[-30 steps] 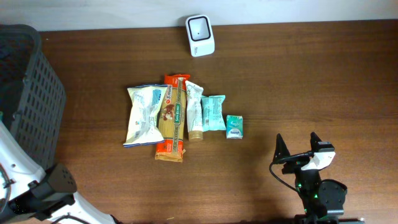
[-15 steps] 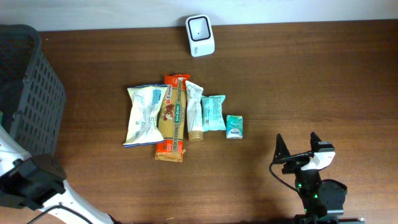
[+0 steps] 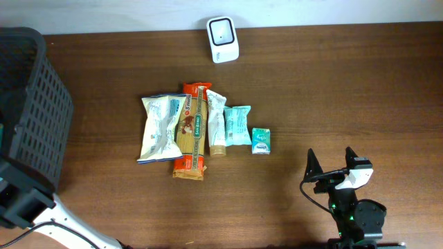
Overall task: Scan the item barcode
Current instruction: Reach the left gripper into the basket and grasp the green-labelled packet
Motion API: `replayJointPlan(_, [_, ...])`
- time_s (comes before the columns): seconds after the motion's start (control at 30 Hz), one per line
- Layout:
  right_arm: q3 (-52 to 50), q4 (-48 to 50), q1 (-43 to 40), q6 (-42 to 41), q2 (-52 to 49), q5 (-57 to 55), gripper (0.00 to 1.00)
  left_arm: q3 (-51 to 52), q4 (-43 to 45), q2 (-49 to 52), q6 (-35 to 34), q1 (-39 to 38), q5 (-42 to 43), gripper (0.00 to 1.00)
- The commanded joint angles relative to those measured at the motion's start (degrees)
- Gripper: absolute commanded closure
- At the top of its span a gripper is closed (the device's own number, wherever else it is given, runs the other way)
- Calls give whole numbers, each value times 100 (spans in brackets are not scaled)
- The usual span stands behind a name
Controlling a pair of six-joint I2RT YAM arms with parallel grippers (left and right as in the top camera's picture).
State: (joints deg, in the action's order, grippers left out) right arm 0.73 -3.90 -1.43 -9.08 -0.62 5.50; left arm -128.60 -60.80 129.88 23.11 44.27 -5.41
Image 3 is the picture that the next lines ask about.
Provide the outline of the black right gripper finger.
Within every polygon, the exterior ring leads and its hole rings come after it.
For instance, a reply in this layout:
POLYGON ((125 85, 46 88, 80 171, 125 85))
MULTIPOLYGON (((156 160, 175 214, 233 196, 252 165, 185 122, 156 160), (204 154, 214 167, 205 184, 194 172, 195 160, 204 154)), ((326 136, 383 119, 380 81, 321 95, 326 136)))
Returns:
POLYGON ((323 173, 322 167, 318 162, 318 159, 312 148, 308 149, 307 152, 307 166, 305 170, 305 175, 303 178, 304 182, 312 182, 314 178, 323 173))
POLYGON ((356 161, 355 158, 357 158, 357 154, 353 151, 351 147, 347 147, 345 149, 345 161, 346 161, 346 167, 348 169, 354 169, 356 167, 356 161))

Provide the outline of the teal tissue pack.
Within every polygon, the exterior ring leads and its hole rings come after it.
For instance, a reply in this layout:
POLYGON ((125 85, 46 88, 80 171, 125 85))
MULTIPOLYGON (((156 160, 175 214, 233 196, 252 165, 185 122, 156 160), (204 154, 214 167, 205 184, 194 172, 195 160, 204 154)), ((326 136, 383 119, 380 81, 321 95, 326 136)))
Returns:
POLYGON ((263 128, 252 129, 252 154, 271 153, 271 131, 263 128))

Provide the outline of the teal wet wipes packet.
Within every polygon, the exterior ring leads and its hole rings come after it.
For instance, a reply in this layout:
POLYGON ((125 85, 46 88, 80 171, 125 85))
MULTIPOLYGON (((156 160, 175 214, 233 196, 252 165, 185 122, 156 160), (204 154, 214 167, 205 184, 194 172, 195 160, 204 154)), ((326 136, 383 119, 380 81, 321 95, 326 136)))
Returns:
POLYGON ((224 107, 226 146, 252 145, 247 116, 250 106, 224 107))

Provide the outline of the white cream tube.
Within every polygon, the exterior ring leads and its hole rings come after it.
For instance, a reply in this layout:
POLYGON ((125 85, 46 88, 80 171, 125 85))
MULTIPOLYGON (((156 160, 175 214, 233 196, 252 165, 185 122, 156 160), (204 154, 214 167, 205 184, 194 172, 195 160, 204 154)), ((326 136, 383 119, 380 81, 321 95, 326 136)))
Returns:
POLYGON ((226 98, 214 91, 207 90, 208 98, 208 142, 211 157, 226 155, 226 129, 224 107, 226 98))

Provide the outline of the San Remo spaghetti packet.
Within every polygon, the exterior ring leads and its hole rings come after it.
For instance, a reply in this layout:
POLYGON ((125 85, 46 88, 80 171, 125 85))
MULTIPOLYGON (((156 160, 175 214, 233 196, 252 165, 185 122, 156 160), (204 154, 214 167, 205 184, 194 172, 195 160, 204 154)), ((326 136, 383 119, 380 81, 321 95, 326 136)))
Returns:
POLYGON ((208 119, 209 82, 184 83, 186 100, 177 124, 176 144, 182 158, 174 161, 172 176, 202 181, 206 166, 204 163, 205 141, 208 119))

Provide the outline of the white chips bag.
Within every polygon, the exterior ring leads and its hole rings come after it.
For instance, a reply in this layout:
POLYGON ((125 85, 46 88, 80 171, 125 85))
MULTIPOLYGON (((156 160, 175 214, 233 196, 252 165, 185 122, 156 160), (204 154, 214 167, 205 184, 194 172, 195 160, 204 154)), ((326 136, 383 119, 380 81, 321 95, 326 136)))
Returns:
POLYGON ((138 164, 183 157, 174 136, 186 98, 185 93, 168 93, 142 98, 147 120, 138 164))

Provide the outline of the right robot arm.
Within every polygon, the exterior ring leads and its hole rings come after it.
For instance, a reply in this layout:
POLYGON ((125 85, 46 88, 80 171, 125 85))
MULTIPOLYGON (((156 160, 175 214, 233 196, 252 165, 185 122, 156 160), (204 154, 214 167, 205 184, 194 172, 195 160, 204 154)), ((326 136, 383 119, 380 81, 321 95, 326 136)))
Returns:
POLYGON ((356 190, 366 185, 373 172, 367 157, 360 157, 351 147, 345 149, 346 166, 330 172, 323 171, 313 149, 307 152, 307 166, 299 188, 314 205, 329 213, 336 223, 339 238, 329 239, 326 248, 405 248, 401 243, 379 243, 387 208, 370 199, 359 200, 356 190), (303 189, 313 183, 315 194, 327 194, 325 207, 303 189))

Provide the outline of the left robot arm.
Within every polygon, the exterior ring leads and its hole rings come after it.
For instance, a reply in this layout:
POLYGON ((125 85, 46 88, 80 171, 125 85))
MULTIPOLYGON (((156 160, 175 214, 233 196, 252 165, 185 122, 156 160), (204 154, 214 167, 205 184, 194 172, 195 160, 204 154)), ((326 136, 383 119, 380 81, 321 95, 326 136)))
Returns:
POLYGON ((61 202, 54 185, 37 170, 7 157, 1 157, 1 226, 25 230, 2 248, 32 232, 46 235, 66 248, 129 247, 76 217, 61 202))

